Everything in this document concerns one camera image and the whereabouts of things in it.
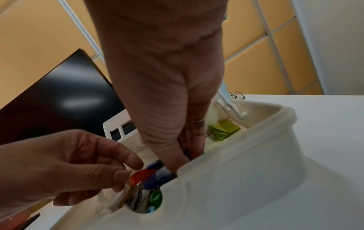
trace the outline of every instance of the television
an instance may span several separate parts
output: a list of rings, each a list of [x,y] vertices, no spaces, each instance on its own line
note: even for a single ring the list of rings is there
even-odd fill
[[[69,129],[105,136],[102,124],[124,109],[109,81],[78,49],[0,109],[0,144]]]

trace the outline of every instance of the hand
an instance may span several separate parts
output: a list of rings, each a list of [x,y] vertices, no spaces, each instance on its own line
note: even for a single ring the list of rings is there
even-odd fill
[[[220,87],[227,0],[86,0],[115,90],[145,143],[176,172],[202,154]]]
[[[0,221],[40,200],[75,205],[124,188],[142,160],[122,144],[82,130],[69,130],[0,146]]]

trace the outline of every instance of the white wall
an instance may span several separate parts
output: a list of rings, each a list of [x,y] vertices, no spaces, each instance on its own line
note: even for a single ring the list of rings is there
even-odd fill
[[[364,0],[292,0],[325,94],[364,95]]]

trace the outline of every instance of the person's left hand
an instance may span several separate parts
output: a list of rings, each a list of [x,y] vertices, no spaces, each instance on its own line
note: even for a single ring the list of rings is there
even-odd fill
[[[0,146],[0,221],[54,198],[55,206],[75,205],[101,189],[119,192],[129,179],[124,164],[143,161],[122,144],[69,130]]]

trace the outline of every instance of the person's right hand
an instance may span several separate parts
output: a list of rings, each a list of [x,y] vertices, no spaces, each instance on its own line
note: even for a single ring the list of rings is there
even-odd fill
[[[109,74],[146,144],[176,172],[202,154],[220,87],[227,0],[86,0]]]

